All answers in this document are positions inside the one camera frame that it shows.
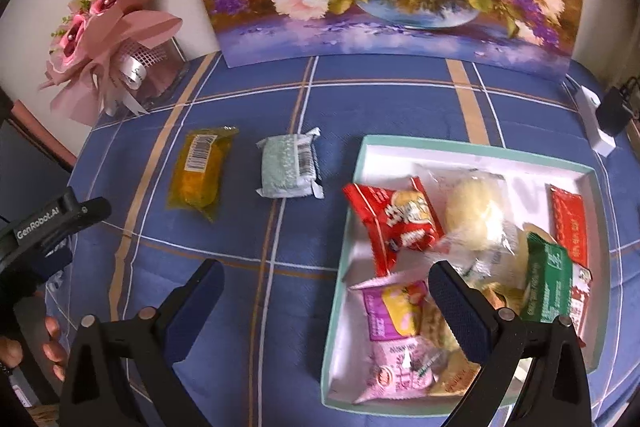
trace plaid tablecloth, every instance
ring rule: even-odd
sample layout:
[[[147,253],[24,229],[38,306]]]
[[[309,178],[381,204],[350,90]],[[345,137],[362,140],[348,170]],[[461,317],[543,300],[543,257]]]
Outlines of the plaid tablecloth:
[[[578,64],[570,75],[600,91]],[[366,417],[320,404],[319,376],[362,137],[423,136],[557,156],[598,174],[609,227],[611,295],[606,342],[590,375],[593,417],[604,425],[640,378],[640,167],[626,137],[600,158],[585,138],[572,83],[412,56],[341,55],[227,68],[194,60],[166,105],[92,130],[71,177],[79,199],[104,196],[113,213],[73,240],[49,310],[72,343],[85,314],[107,321],[157,306],[202,259],[225,264],[226,287],[177,374],[214,426],[432,427],[443,418]],[[168,182],[187,132],[233,125],[218,218],[167,210]],[[260,185],[266,137],[318,126],[325,199],[267,200]],[[150,425],[158,418],[134,368],[130,382]],[[504,424],[500,410],[494,426]]]

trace screw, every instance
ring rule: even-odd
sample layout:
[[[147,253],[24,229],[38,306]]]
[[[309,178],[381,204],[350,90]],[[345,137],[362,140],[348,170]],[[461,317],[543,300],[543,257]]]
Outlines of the screw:
[[[566,315],[558,315],[558,322],[566,328],[573,324],[571,318],[567,317]]]
[[[500,308],[498,310],[498,317],[504,321],[512,321],[516,317],[516,314],[511,308]]]
[[[83,328],[88,328],[89,326],[93,326],[95,322],[95,317],[93,315],[85,315],[82,317],[80,324]]]
[[[152,306],[147,306],[146,308],[142,308],[138,312],[138,317],[140,317],[144,321],[148,321],[156,316],[156,309]]]

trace light green snack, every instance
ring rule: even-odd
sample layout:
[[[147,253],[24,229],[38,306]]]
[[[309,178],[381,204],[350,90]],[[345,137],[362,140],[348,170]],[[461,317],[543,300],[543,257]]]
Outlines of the light green snack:
[[[572,262],[566,249],[552,245],[537,233],[527,235],[529,264],[524,307],[526,321],[553,322],[558,315],[568,315],[571,302]]]
[[[261,140],[263,198],[324,198],[313,141],[320,136],[315,127],[306,134],[284,134]]]

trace yellow snack package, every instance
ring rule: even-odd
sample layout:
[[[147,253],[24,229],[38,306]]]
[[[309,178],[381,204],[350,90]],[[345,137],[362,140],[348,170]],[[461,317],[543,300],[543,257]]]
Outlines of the yellow snack package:
[[[169,185],[169,208],[195,208],[213,221],[222,165],[236,134],[235,127],[216,127],[187,135]]]

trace pink rose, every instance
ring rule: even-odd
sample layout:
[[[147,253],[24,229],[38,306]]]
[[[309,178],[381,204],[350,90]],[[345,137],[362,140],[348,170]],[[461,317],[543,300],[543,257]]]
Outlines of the pink rose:
[[[116,4],[116,0],[95,0],[91,3],[89,13],[91,15],[99,15]]]

